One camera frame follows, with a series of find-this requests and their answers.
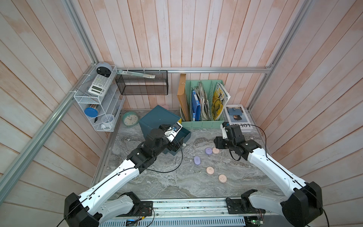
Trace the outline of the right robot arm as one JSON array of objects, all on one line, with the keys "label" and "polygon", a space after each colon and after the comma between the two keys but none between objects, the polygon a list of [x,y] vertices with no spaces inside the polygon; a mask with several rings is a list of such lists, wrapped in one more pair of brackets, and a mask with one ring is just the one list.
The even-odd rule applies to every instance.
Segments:
[{"label": "right robot arm", "polygon": [[221,124],[222,136],[215,137],[218,149],[234,152],[239,158],[254,164],[282,191],[282,196],[264,194],[256,189],[244,192],[241,198],[226,199],[229,214],[255,213],[260,210],[279,214],[294,227],[308,226],[325,215],[322,190],[315,182],[306,182],[275,161],[254,140],[246,140],[239,125]]}]

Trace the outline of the pink earphone case top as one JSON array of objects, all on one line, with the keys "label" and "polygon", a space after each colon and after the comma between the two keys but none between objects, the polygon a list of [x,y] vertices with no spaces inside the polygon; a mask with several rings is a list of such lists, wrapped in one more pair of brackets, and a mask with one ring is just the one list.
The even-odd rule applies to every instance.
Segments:
[{"label": "pink earphone case top", "polygon": [[218,154],[220,152],[220,150],[218,148],[213,148],[212,152],[213,152],[213,154]]}]

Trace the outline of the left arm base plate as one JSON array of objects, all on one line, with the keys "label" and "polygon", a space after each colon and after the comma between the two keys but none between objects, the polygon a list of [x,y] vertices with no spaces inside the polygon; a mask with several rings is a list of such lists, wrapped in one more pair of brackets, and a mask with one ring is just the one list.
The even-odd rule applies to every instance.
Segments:
[{"label": "left arm base plate", "polygon": [[118,217],[147,217],[152,216],[153,202],[152,201],[141,201],[133,206],[131,211],[127,214],[121,214]]}]

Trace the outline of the purple earphone case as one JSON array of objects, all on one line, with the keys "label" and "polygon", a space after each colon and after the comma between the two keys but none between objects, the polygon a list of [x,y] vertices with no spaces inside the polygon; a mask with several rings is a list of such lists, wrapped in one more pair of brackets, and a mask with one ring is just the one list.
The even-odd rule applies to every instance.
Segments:
[{"label": "purple earphone case", "polygon": [[207,155],[211,155],[211,154],[213,153],[213,149],[211,149],[211,148],[206,148],[206,149],[205,149],[205,153],[206,153]]},{"label": "purple earphone case", "polygon": [[193,161],[194,161],[194,164],[195,164],[195,165],[200,165],[200,164],[201,164],[201,159],[200,159],[200,157],[199,157],[199,156],[195,156],[195,157],[193,158]]}]

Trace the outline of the teal drawer cabinet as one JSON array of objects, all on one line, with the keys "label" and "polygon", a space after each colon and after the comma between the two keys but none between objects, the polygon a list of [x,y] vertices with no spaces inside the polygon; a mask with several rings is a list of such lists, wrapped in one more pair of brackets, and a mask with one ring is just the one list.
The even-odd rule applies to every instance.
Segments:
[{"label": "teal drawer cabinet", "polygon": [[176,122],[180,123],[180,117],[161,106],[156,106],[139,121],[145,141],[141,145],[142,152],[150,157],[168,152],[171,143],[164,133]]}]

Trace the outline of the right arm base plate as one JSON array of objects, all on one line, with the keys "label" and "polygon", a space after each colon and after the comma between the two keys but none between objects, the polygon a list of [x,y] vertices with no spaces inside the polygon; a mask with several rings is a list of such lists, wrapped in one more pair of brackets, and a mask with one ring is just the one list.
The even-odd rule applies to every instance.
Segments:
[{"label": "right arm base plate", "polygon": [[253,208],[246,199],[226,198],[228,214],[265,214],[264,209]]}]

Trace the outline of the purple earphone case top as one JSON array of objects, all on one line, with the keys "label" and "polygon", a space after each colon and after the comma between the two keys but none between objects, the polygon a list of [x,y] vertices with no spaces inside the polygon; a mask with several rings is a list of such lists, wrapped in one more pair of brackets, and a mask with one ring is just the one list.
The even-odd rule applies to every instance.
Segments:
[{"label": "purple earphone case top", "polygon": [[211,155],[211,154],[213,153],[213,149],[211,149],[211,148],[206,148],[206,149],[205,149],[205,153],[206,153],[207,155]]}]

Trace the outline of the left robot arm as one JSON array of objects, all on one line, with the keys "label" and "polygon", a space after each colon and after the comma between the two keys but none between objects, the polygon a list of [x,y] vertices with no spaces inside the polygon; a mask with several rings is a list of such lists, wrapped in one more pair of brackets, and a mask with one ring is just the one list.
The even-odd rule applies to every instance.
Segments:
[{"label": "left robot arm", "polygon": [[181,129],[180,123],[162,124],[159,128],[152,129],[145,141],[107,177],[79,195],[71,193],[66,197],[63,221],[70,227],[98,227],[119,215],[136,215],[141,201],[134,193],[125,193],[112,201],[109,198],[148,170],[158,155],[177,141]]}]

